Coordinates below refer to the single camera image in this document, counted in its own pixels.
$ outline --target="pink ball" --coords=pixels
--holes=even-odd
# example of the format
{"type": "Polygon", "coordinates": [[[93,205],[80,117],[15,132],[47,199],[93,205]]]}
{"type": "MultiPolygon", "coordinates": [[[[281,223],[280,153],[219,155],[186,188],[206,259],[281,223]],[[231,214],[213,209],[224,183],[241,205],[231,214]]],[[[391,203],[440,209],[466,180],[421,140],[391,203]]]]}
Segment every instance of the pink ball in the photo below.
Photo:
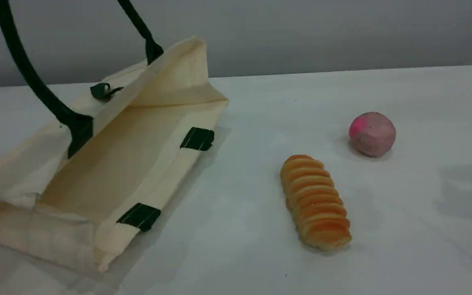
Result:
{"type": "Polygon", "coordinates": [[[393,123],[377,112],[362,114],[349,127],[350,143],[359,152],[371,157],[387,153],[397,137],[393,123]]]}

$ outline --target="white table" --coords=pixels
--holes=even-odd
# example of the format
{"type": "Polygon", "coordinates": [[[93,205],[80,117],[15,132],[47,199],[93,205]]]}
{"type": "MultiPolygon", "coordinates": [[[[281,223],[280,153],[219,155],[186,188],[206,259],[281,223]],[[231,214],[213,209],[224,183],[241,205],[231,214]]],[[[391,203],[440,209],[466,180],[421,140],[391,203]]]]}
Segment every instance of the white table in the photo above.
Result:
{"type": "MultiPolygon", "coordinates": [[[[104,276],[0,247],[0,294],[472,294],[472,66],[211,81],[230,99],[215,145],[152,230],[104,276]],[[367,111],[397,129],[382,159],[347,146],[367,111]],[[343,196],[344,252],[298,241],[278,176],[295,153],[343,196]]],[[[90,85],[51,89],[69,102],[90,85]]],[[[28,88],[0,88],[0,155],[51,118],[28,88]]]]}

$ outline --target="bread roll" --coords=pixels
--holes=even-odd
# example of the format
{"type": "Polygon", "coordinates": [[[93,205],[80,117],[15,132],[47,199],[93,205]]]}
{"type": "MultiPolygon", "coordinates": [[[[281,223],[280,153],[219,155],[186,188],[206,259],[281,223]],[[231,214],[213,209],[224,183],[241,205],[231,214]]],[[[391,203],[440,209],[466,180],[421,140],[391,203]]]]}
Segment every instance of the bread roll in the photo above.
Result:
{"type": "Polygon", "coordinates": [[[294,155],[281,168],[281,184],[300,239],[321,250],[337,250],[351,241],[343,201],[322,162],[294,155]]]}

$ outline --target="green strap tab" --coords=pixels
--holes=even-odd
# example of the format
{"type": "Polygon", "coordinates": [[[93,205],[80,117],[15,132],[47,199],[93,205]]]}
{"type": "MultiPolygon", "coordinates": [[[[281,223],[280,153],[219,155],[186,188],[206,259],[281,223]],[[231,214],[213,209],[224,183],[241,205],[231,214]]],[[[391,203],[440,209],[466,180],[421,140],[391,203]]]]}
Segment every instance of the green strap tab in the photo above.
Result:
{"type": "Polygon", "coordinates": [[[156,222],[159,215],[161,215],[161,210],[137,203],[120,217],[117,223],[134,226],[144,233],[152,227],[152,224],[156,222]]]}
{"type": "Polygon", "coordinates": [[[123,87],[118,87],[111,90],[110,84],[102,82],[92,86],[90,88],[90,94],[92,94],[92,97],[99,101],[107,102],[110,101],[110,99],[116,92],[122,89],[123,87]]]}
{"type": "Polygon", "coordinates": [[[198,151],[206,151],[212,146],[214,140],[214,131],[192,127],[185,139],[182,141],[180,148],[193,149],[198,151]]]}
{"type": "Polygon", "coordinates": [[[60,123],[67,125],[70,129],[72,142],[69,146],[68,157],[71,158],[92,138],[94,119],[91,116],[74,112],[65,106],[39,78],[39,75],[28,59],[21,40],[19,40],[19,34],[14,24],[14,17],[12,16],[8,0],[0,0],[0,27],[8,50],[30,89],[32,89],[50,112],[56,116],[60,123]]]}

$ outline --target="cream canvas bag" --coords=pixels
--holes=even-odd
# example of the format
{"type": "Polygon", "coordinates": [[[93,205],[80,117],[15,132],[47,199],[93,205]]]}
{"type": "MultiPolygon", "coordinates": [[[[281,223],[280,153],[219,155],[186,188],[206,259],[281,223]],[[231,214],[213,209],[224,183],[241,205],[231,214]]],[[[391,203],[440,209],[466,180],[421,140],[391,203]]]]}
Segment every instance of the cream canvas bag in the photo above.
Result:
{"type": "Polygon", "coordinates": [[[103,272],[150,229],[210,147],[228,101],[208,82],[199,38],[147,63],[106,77],[65,110],[81,129],[53,121],[0,159],[0,245],[103,272]]]}

